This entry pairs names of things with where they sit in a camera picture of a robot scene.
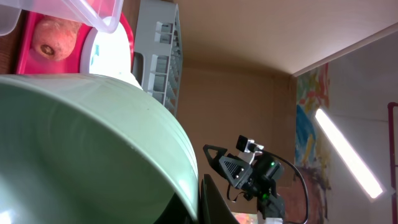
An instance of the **red metal frame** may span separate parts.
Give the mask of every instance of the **red metal frame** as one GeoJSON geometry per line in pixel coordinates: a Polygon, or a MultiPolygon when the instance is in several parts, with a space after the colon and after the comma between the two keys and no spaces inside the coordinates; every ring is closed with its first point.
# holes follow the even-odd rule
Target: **red metal frame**
{"type": "Polygon", "coordinates": [[[397,224],[397,186],[396,186],[396,149],[394,142],[394,107],[398,106],[398,103],[391,102],[388,104],[388,129],[390,138],[390,169],[391,169],[391,187],[395,190],[391,196],[392,203],[392,224],[397,224]]]}

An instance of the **white wall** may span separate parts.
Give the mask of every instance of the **white wall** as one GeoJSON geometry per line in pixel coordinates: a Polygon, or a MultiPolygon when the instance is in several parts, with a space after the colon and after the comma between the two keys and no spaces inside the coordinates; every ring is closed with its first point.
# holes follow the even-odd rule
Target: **white wall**
{"type": "MultiPolygon", "coordinates": [[[[387,104],[398,102],[398,33],[330,62],[329,76],[333,121],[391,190],[387,104]]],[[[391,195],[369,202],[335,151],[330,180],[330,223],[392,223],[391,195]]]]}

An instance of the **brown wall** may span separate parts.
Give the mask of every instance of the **brown wall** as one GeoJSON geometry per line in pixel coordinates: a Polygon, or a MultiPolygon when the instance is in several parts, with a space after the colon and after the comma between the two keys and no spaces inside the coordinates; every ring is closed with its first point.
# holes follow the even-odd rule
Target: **brown wall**
{"type": "MultiPolygon", "coordinates": [[[[195,150],[200,182],[203,174],[210,174],[225,199],[228,183],[208,165],[203,145],[238,155],[235,145],[242,134],[293,161],[295,78],[198,68],[183,68],[177,119],[195,150]]],[[[279,185],[289,185],[292,174],[286,169],[279,185]]],[[[237,193],[234,189],[231,196],[237,193]]],[[[237,203],[227,203],[233,212],[255,213],[255,202],[240,197],[237,203]]]]}

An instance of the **gray plastic crate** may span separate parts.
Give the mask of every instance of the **gray plastic crate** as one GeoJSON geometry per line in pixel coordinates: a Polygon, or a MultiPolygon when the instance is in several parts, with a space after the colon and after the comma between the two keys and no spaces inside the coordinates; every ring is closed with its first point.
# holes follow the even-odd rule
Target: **gray plastic crate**
{"type": "Polygon", "coordinates": [[[176,116],[183,56],[177,4],[141,1],[134,54],[142,89],[176,116]]]}

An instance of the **tube light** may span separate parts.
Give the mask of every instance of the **tube light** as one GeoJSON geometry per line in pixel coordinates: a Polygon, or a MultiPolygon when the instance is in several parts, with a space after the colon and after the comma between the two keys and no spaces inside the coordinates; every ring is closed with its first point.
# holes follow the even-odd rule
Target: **tube light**
{"type": "Polygon", "coordinates": [[[378,197],[383,192],[379,182],[339,129],[322,109],[317,110],[315,119],[362,188],[371,198],[378,197]]]}

